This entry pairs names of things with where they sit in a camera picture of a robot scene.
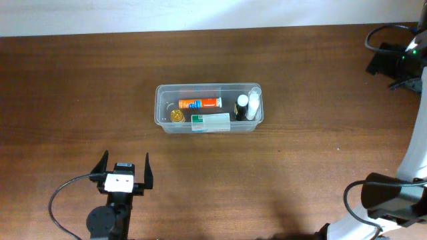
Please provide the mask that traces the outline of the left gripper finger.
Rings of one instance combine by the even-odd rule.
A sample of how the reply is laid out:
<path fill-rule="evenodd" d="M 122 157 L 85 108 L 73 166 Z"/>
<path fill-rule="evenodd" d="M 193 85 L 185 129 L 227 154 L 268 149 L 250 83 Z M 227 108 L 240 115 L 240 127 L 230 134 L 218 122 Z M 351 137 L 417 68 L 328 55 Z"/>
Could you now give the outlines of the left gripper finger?
<path fill-rule="evenodd" d="M 145 156 L 145 168 L 144 168 L 144 189 L 153 189 L 153 173 L 149 164 L 149 153 Z"/>
<path fill-rule="evenodd" d="M 107 169 L 108 157 L 109 157 L 109 152 L 108 152 L 108 150 L 105 150 L 103 156 L 101 157 L 101 159 L 99 160 L 97 165 L 92 169 L 91 174 L 105 173 L 105 171 Z"/>

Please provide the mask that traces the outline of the small gold-lid jar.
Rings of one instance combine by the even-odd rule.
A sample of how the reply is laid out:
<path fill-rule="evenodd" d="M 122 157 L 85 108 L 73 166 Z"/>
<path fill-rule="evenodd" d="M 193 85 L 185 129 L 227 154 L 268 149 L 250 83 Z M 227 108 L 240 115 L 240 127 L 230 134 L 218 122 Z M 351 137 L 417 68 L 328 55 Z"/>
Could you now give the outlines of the small gold-lid jar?
<path fill-rule="evenodd" d="M 180 109 L 175 109 L 171 111 L 170 119 L 172 123 L 184 123 L 185 115 L 183 114 L 183 111 L 181 111 Z"/>

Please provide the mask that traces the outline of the white green medicine box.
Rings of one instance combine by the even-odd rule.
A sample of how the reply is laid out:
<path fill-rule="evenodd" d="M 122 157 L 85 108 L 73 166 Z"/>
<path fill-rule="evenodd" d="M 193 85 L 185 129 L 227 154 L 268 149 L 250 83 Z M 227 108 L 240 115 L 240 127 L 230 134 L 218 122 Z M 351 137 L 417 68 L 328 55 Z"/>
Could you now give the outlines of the white green medicine box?
<path fill-rule="evenodd" d="M 191 130 L 195 133 L 228 132 L 230 129 L 229 113 L 191 116 Z"/>

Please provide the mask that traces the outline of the orange effervescent tablet tube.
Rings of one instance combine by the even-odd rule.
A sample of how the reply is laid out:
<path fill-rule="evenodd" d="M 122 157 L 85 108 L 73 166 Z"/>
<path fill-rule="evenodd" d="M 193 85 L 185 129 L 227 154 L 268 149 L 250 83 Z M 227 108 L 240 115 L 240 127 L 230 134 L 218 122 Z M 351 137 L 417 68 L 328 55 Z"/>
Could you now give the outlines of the orange effervescent tablet tube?
<path fill-rule="evenodd" d="M 180 109 L 221 108 L 222 98 L 182 99 L 178 101 L 178 106 Z"/>

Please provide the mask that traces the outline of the dark bottle white cap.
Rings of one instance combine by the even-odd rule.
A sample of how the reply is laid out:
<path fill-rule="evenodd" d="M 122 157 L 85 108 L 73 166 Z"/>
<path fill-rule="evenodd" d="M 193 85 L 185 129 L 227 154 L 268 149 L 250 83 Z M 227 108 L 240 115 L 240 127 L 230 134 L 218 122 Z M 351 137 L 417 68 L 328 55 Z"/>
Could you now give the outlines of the dark bottle white cap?
<path fill-rule="evenodd" d="M 240 95 L 234 105 L 234 117 L 236 121 L 242 121 L 248 109 L 248 96 Z"/>

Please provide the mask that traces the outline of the white squeeze bottle clear cap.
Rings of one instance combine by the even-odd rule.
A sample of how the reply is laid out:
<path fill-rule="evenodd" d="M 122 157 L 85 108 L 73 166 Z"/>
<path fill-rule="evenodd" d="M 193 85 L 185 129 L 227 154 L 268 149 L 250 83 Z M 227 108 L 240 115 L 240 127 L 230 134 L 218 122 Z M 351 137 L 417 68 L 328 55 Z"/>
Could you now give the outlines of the white squeeze bottle clear cap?
<path fill-rule="evenodd" d="M 246 119 L 252 121 L 260 106 L 262 90 L 259 87 L 253 87 L 248 93 L 248 110 Z"/>

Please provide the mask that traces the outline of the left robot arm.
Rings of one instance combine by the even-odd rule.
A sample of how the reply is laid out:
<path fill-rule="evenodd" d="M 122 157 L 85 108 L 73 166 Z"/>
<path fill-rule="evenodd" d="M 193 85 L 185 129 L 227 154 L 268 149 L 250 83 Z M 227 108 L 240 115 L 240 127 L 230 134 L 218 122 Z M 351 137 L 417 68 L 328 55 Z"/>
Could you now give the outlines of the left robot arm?
<path fill-rule="evenodd" d="M 113 170 L 108 171 L 108 157 L 106 151 L 89 178 L 97 184 L 97 190 L 107 196 L 107 201 L 89 213 L 86 227 L 91 239 L 127 239 L 133 198 L 153 189 L 153 173 L 148 155 L 145 156 L 142 183 L 135 182 L 135 165 L 132 163 L 116 163 Z"/>

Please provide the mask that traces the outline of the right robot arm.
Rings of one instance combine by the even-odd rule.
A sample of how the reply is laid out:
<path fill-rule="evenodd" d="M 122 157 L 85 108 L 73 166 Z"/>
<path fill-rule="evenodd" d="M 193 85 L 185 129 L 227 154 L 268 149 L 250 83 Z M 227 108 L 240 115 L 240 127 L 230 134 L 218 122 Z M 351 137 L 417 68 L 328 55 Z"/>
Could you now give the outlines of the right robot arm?
<path fill-rule="evenodd" d="M 388 231 L 426 223 L 426 9 L 416 28 L 409 28 L 413 40 L 408 46 L 382 43 L 365 47 L 375 53 L 366 72 L 393 79 L 390 90 L 405 87 L 420 94 L 414 130 L 408 150 L 395 177 L 371 173 L 349 184 L 343 194 L 348 214 L 335 223 L 325 224 L 311 239 L 383 239 Z"/>

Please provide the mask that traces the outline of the clear plastic container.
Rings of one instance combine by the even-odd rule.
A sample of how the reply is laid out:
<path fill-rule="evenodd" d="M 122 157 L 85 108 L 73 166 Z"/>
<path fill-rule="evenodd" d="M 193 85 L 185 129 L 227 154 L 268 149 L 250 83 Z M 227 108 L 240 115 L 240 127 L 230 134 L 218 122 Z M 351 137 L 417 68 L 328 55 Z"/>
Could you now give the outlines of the clear plastic container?
<path fill-rule="evenodd" d="M 155 92 L 154 120 L 166 133 L 195 133 L 191 130 L 192 115 L 209 115 L 229 113 L 231 129 L 228 132 L 251 132 L 264 120 L 262 94 L 260 106 L 255 118 L 249 121 L 244 117 L 236 121 L 234 105 L 240 95 L 247 95 L 253 87 L 261 86 L 257 83 L 204 83 L 204 84 L 171 84 L 160 85 Z M 178 101 L 182 99 L 222 98 L 222 107 L 203 109 L 180 109 Z M 184 123 L 172 123 L 171 111 L 180 109 L 185 115 Z"/>

